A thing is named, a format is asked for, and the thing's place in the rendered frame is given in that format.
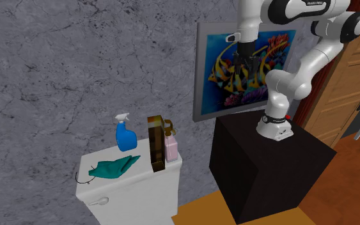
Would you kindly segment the pink soap dispenser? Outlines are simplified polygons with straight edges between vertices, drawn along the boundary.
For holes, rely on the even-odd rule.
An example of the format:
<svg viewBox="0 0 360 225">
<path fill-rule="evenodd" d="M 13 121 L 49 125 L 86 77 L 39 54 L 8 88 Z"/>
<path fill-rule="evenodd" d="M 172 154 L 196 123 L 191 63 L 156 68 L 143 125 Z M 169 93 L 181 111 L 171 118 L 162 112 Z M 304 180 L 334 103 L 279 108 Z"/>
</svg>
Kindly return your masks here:
<svg viewBox="0 0 360 225">
<path fill-rule="evenodd" d="M 168 127 L 164 127 L 165 159 L 167 162 L 175 161 L 178 158 L 178 143 L 175 139 L 176 130 L 171 120 L 164 120 Z"/>
</svg>

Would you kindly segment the dark robot stand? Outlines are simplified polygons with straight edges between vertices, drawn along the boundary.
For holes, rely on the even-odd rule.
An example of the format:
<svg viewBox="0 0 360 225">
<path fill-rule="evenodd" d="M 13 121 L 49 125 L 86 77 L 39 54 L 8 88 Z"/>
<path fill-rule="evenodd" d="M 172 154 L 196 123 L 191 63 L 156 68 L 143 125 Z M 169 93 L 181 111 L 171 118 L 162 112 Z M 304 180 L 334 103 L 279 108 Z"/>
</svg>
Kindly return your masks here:
<svg viewBox="0 0 360 225">
<path fill-rule="evenodd" d="M 256 126 L 262 114 L 215 121 L 209 168 L 237 224 L 297 207 L 336 155 L 296 124 L 282 141 L 261 136 Z"/>
</svg>

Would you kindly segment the framed fish picture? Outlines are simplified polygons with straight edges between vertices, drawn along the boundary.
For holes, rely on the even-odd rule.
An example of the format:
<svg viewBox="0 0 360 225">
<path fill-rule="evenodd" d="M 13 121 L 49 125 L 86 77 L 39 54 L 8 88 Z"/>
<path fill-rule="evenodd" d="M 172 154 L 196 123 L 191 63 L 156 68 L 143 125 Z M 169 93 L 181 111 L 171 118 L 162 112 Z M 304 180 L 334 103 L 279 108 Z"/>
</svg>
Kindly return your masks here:
<svg viewBox="0 0 360 225">
<path fill-rule="evenodd" d="M 236 83 L 234 72 L 237 43 L 226 41 L 236 27 L 234 22 L 197 25 L 192 114 L 195 122 L 265 106 L 268 97 L 265 77 L 273 69 L 287 69 L 302 22 L 260 25 L 253 53 L 258 58 L 258 81 L 248 79 L 250 69 L 243 65 L 241 84 Z"/>
</svg>

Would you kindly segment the white toilet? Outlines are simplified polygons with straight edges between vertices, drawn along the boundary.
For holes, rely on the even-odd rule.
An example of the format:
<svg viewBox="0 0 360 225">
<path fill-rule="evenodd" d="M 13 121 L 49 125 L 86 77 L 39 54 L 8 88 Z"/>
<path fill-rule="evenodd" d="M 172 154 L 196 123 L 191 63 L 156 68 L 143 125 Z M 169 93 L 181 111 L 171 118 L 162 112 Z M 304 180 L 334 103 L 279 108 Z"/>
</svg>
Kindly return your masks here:
<svg viewBox="0 0 360 225">
<path fill-rule="evenodd" d="M 88 174 L 100 161 L 128 155 L 140 158 L 119 178 L 93 178 Z M 155 173 L 149 139 L 139 140 L 137 148 L 125 152 L 113 146 L 81 157 L 75 195 L 100 225 L 174 225 L 181 166 L 182 157 L 178 156 Z"/>
</svg>

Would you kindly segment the blue spray bottle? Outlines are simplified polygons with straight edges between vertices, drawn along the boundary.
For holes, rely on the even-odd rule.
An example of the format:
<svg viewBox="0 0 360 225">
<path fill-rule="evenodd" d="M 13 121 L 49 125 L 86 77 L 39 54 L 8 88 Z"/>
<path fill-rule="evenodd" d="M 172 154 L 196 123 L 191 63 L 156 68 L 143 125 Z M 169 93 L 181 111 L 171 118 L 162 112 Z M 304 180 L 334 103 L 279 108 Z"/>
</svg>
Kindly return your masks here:
<svg viewBox="0 0 360 225">
<path fill-rule="evenodd" d="M 126 129 L 125 120 L 128 119 L 130 113 L 118 114 L 115 118 L 118 120 L 116 128 L 116 142 L 120 151 L 129 151 L 137 147 L 136 133 Z"/>
</svg>

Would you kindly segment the wooden door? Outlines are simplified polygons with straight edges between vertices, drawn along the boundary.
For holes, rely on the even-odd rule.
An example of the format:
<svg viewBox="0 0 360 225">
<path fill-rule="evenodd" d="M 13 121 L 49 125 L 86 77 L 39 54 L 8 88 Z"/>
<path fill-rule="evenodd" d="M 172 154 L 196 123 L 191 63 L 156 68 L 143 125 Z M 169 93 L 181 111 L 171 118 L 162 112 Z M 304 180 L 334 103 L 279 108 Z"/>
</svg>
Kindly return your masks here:
<svg viewBox="0 0 360 225">
<path fill-rule="evenodd" d="M 360 36 L 347 44 L 326 77 L 304 129 L 334 148 L 360 104 Z"/>
</svg>

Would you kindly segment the tall brown box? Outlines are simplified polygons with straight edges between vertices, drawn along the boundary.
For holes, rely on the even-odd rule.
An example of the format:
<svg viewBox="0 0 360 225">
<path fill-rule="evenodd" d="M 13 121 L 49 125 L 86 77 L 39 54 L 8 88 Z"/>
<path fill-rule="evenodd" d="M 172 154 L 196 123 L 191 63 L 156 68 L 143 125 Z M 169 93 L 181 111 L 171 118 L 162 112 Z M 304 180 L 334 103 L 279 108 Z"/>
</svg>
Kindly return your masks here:
<svg viewBox="0 0 360 225">
<path fill-rule="evenodd" d="M 153 172 L 165 169 L 164 120 L 161 115 L 148 117 L 150 160 Z"/>
</svg>

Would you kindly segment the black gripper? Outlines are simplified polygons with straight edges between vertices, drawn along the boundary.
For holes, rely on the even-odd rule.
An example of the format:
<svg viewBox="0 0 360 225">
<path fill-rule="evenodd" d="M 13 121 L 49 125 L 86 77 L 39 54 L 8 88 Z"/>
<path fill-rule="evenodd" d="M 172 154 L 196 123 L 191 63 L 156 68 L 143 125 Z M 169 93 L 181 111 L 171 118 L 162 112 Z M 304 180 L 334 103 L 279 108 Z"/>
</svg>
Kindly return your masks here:
<svg viewBox="0 0 360 225">
<path fill-rule="evenodd" d="M 241 84 L 244 78 L 243 65 L 250 67 L 248 79 L 251 82 L 258 81 L 258 58 L 253 54 L 256 42 L 237 42 L 237 50 L 233 55 L 234 72 L 237 84 Z"/>
</svg>

